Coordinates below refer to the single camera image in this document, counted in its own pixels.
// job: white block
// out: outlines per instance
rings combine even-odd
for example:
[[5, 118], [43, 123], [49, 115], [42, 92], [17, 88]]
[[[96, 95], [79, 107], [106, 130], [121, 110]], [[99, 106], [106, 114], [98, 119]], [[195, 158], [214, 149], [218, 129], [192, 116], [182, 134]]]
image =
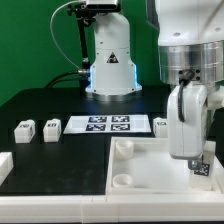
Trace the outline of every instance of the white block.
[[44, 127], [44, 142], [58, 142], [61, 136], [61, 121], [53, 119], [47, 121]]
[[30, 143], [35, 135], [35, 122], [33, 120], [21, 121], [14, 130], [16, 143]]
[[0, 186], [13, 168], [12, 153], [0, 153]]
[[157, 117], [153, 120], [153, 131], [156, 138], [167, 138], [167, 119]]

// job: white platform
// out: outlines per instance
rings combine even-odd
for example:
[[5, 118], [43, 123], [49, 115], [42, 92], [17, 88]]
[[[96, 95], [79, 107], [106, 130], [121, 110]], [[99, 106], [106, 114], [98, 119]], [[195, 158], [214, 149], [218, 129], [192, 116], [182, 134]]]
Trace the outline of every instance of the white platform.
[[[135, 159], [116, 161], [115, 158], [114, 160], [114, 146], [118, 140], [121, 138], [112, 138], [106, 195], [1, 197], [0, 222], [105, 223], [224, 220], [224, 170], [217, 159], [214, 163], [211, 191], [191, 189], [187, 183], [190, 174], [186, 163], [169, 159], [166, 140], [132, 139], [135, 143], [133, 158], [136, 157], [136, 161], [140, 162], [145, 170], [141, 173], [139, 173], [140, 168], [135, 166], [137, 162], [132, 161]], [[133, 185], [123, 189], [113, 187], [114, 175], [124, 171], [133, 177]]]

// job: black tabletop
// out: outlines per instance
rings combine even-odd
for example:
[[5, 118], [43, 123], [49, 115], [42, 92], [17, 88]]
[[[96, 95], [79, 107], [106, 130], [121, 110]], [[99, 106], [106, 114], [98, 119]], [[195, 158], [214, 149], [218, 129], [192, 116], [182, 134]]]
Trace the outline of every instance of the black tabletop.
[[[153, 137], [152, 133], [62, 135], [44, 143], [43, 127], [57, 118], [65, 128], [72, 115], [146, 114], [150, 123], [166, 117], [167, 87], [148, 87], [142, 97], [122, 103], [87, 99], [79, 89], [29, 89], [0, 108], [0, 151], [13, 152], [14, 169], [0, 187], [1, 196], [104, 195], [112, 136]], [[14, 129], [32, 119], [36, 135], [30, 144], [15, 144]]]

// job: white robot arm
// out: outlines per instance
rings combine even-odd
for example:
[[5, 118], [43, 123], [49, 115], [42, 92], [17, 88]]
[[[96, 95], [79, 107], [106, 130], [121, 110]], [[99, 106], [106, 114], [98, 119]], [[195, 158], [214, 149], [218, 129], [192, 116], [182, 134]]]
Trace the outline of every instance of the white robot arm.
[[208, 101], [224, 79], [224, 1], [156, 0], [156, 10], [161, 80], [177, 86], [168, 102], [170, 154], [198, 160], [214, 109]]

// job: paper sheet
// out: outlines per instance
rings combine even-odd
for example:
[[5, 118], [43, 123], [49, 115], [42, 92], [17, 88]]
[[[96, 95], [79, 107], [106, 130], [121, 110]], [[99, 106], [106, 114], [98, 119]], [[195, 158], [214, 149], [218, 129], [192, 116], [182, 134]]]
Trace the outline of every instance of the paper sheet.
[[72, 116], [64, 134], [151, 132], [147, 115]]

